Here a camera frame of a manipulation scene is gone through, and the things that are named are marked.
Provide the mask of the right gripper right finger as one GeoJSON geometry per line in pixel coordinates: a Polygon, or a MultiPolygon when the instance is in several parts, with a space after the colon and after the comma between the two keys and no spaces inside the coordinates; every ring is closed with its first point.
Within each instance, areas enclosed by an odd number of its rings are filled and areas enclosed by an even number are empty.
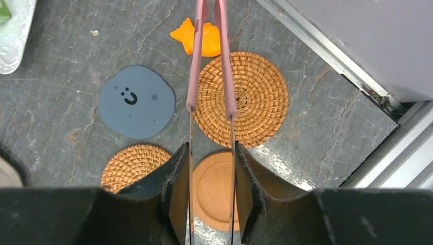
{"type": "Polygon", "coordinates": [[[235,143],[243,244],[432,244],[432,192],[423,189],[303,190],[235,143]]]}

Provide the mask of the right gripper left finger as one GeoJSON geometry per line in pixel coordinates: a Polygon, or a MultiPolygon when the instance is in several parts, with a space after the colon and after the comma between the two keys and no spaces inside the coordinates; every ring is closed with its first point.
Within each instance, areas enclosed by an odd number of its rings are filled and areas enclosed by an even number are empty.
{"type": "Polygon", "coordinates": [[[1,244],[183,244],[189,143],[113,194],[99,187],[1,189],[1,244]]]}

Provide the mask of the orange fish cake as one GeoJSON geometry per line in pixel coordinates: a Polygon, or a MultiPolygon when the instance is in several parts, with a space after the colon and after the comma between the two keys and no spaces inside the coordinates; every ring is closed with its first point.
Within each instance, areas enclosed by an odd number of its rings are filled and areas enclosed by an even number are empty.
{"type": "MultiPolygon", "coordinates": [[[[177,29],[170,32],[170,37],[182,43],[187,55],[192,55],[194,33],[195,27],[192,20],[188,17],[177,29]]],[[[221,46],[219,30],[211,23],[205,22],[203,25],[202,56],[215,57],[220,55],[220,53],[221,46]]]]}

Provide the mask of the pink steel tongs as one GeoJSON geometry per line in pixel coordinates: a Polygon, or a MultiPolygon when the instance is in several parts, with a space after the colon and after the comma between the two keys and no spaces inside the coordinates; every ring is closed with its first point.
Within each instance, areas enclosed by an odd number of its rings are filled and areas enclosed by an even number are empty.
{"type": "MultiPolygon", "coordinates": [[[[234,233],[234,212],[235,212],[235,133],[234,120],[237,115],[236,98],[234,92],[234,80],[231,66],[231,56],[229,48],[228,21],[226,1],[214,2],[213,21],[219,30],[220,36],[220,60],[222,65],[222,78],[224,83],[224,97],[226,117],[231,126],[231,151],[232,163],[230,174],[230,209],[229,209],[229,235],[227,244],[233,244],[234,233]]],[[[189,165],[188,165],[188,224],[189,224],[189,243],[195,243],[194,228],[194,206],[193,206],[193,125],[194,114],[197,110],[199,73],[202,59],[202,40],[205,20],[208,17],[208,1],[196,1],[196,19],[193,36],[192,61],[188,79],[188,93],[186,107],[189,112],[189,165]]]]}

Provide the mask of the green swirl roll cake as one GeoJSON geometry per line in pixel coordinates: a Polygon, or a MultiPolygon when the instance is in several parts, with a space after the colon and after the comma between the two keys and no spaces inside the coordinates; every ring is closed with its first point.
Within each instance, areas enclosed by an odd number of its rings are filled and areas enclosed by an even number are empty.
{"type": "Polygon", "coordinates": [[[0,24],[5,23],[11,18],[11,13],[7,7],[7,5],[1,1],[1,9],[0,9],[0,24]]]}

